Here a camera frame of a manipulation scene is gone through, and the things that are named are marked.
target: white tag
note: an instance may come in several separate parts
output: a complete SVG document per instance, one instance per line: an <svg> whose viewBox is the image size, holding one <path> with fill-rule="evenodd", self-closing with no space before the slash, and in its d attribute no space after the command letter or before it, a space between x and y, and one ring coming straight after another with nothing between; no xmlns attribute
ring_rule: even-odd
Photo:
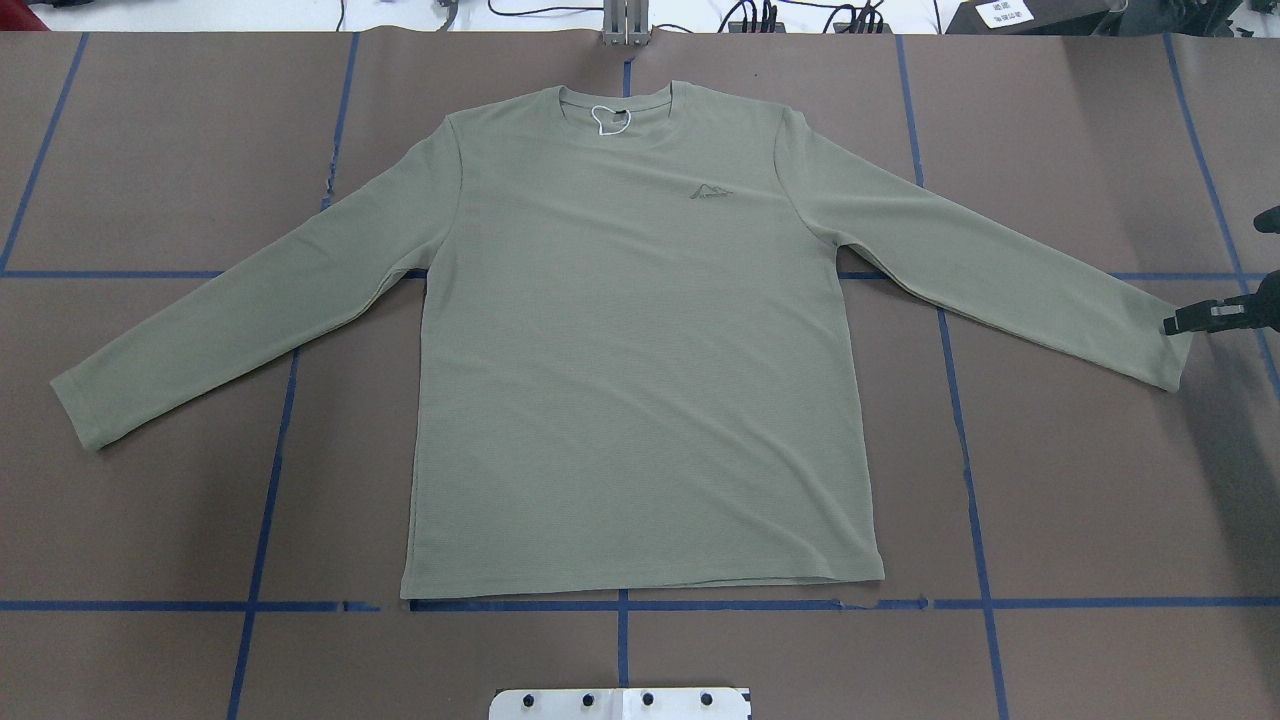
<svg viewBox="0 0 1280 720"><path fill-rule="evenodd" d="M748 697L746 688L502 691L489 720L748 720Z"/></svg>
<svg viewBox="0 0 1280 720"><path fill-rule="evenodd" d="M998 0L986 5L974 5L974 9L978 10L982 22L987 23L989 28L1015 26L1036 19L1023 0Z"/></svg>

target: black device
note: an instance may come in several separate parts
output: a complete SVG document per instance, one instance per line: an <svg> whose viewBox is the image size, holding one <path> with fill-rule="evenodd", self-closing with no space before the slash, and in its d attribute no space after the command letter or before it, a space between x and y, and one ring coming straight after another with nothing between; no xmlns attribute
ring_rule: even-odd
<svg viewBox="0 0 1280 720"><path fill-rule="evenodd" d="M1258 232L1280 233L1280 205L1253 218ZM1258 291L1226 300L1203 300L1165 318L1165 334L1271 328L1280 332L1280 270L1262 278Z"/></svg>
<svg viewBox="0 0 1280 720"><path fill-rule="evenodd" d="M947 35L1103 35L1142 36L1176 32L1199 37L1231 37L1226 19L1243 0L1125 0L1114 10L1107 0L1023 0L1030 20L989 28L978 6L996 0L961 3Z"/></svg>

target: metal bracket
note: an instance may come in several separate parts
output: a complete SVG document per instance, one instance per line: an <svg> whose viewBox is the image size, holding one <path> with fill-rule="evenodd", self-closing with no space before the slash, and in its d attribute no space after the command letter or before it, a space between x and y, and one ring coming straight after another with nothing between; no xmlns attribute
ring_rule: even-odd
<svg viewBox="0 0 1280 720"><path fill-rule="evenodd" d="M499 691L489 720L750 720L748 688Z"/></svg>
<svg viewBox="0 0 1280 720"><path fill-rule="evenodd" d="M649 0L604 0L605 45L649 45Z"/></svg>

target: long-sleeve shirt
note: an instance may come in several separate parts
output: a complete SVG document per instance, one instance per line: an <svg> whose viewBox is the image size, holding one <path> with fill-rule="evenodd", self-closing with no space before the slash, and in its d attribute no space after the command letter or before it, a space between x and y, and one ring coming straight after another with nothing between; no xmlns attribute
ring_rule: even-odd
<svg viewBox="0 0 1280 720"><path fill-rule="evenodd" d="M841 246L947 310L1178 389L1190 336L1162 333L1169 302L788 106L681 81L452 113L52 387L100 448L422 268L402 597L881 579Z"/></svg>

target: embroidered logo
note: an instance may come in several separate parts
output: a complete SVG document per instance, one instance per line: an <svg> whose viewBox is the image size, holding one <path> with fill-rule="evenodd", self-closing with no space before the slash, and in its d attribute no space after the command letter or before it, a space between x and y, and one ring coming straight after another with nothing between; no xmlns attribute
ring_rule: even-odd
<svg viewBox="0 0 1280 720"><path fill-rule="evenodd" d="M695 190L689 197L691 200L698 200L699 197L728 197L730 195L733 195L733 191L724 190L718 184L703 183L698 186L698 190Z"/></svg>

